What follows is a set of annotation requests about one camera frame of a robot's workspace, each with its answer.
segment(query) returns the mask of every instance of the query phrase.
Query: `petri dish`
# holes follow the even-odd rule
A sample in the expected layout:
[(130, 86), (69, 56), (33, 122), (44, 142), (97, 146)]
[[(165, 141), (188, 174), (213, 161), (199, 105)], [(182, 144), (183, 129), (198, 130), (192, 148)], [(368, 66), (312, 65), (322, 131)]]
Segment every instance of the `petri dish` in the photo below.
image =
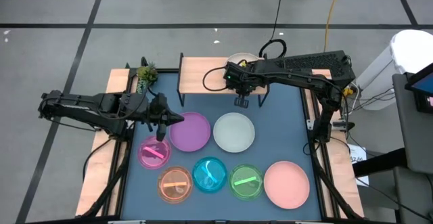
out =
[(263, 175), (255, 166), (241, 164), (230, 173), (230, 189), (241, 200), (253, 200), (263, 192)]
[(185, 112), (181, 115), (185, 120), (170, 126), (171, 143), (184, 152), (194, 152), (203, 148), (210, 138), (208, 120), (197, 112)]
[(164, 166), (170, 158), (171, 148), (168, 141), (156, 140), (155, 136), (146, 138), (138, 150), (138, 161), (147, 169), (159, 169)]
[(251, 120), (237, 112), (222, 115), (214, 125), (215, 142), (226, 152), (243, 152), (251, 146), (255, 135)]
[(168, 203), (178, 204), (186, 200), (191, 191), (191, 174), (182, 166), (171, 166), (158, 178), (158, 195)]
[(265, 173), (265, 192), (277, 206), (294, 209), (305, 203), (310, 193), (310, 183), (300, 166), (280, 161), (270, 166)]
[(223, 188), (227, 180), (227, 169), (215, 157), (205, 157), (194, 165), (192, 171), (194, 184), (206, 193), (215, 193)]

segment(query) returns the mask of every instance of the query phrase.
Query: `potted plant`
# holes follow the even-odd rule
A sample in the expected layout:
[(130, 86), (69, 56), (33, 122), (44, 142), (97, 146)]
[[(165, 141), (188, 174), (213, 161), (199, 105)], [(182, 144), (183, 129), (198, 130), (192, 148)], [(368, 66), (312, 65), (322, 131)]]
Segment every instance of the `potted plant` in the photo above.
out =
[(137, 69), (138, 84), (137, 93), (143, 93), (147, 86), (152, 86), (158, 80), (158, 71), (156, 70), (155, 63), (147, 62), (144, 59), (144, 66)]

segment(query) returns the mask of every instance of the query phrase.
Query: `dark blue tabletop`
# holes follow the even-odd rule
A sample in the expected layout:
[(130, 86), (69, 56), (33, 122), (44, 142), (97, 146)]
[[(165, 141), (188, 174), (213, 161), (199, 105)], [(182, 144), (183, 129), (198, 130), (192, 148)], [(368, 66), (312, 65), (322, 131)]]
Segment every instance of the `dark blue tabletop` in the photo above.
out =
[[(171, 158), (161, 169), (143, 168), (137, 159), (140, 143), (150, 133), (146, 125), (137, 125), (133, 149), (125, 186), (121, 219), (123, 220), (319, 220), (319, 204), (313, 177), (310, 156), (302, 153), (307, 142), (306, 123), (302, 112), (299, 88), (286, 85), (271, 85), (263, 107), (258, 107), (257, 96), (250, 96), (247, 109), (233, 105), (234, 95), (191, 95), (185, 96), (185, 107), (181, 107), (177, 96), (177, 75), (160, 74), (152, 87), (154, 92), (167, 96), (172, 111), (199, 112), (204, 115), (210, 127), (228, 112), (246, 115), (254, 124), (254, 143), (244, 152), (233, 154), (223, 151), (213, 136), (197, 152), (182, 152), (172, 147)], [(239, 164), (253, 164), (263, 174), (275, 162), (288, 160), (304, 169), (310, 182), (310, 194), (299, 208), (285, 210), (274, 205), (263, 192), (253, 201), (236, 198), (228, 184), (217, 193), (206, 194), (194, 187), (191, 196), (180, 204), (169, 204), (157, 192), (159, 174), (170, 166), (184, 166), (192, 172), (194, 164), (201, 158), (214, 156), (222, 160), (230, 173)]]

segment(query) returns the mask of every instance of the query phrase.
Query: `pink plate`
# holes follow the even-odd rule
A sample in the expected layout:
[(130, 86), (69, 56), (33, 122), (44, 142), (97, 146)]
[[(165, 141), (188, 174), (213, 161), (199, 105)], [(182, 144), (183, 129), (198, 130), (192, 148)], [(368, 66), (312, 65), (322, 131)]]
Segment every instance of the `pink plate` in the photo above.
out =
[(274, 163), (265, 173), (265, 191), (278, 207), (302, 206), (310, 193), (310, 183), (302, 168), (288, 161)]

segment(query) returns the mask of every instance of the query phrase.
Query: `pink petri dish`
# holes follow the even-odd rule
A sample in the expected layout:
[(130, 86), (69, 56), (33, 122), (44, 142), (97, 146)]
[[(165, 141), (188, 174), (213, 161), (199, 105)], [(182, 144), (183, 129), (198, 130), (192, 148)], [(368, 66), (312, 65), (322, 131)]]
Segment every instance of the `pink petri dish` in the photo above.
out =
[(185, 120), (170, 126), (171, 143), (183, 152), (194, 152), (203, 148), (210, 138), (208, 120), (197, 112), (185, 112), (181, 115)]
[(171, 148), (167, 140), (159, 142), (150, 136), (141, 143), (138, 150), (138, 161), (146, 169), (159, 169), (170, 158)]
[(310, 193), (310, 183), (302, 168), (288, 161), (274, 163), (265, 173), (265, 192), (278, 207), (302, 206)]

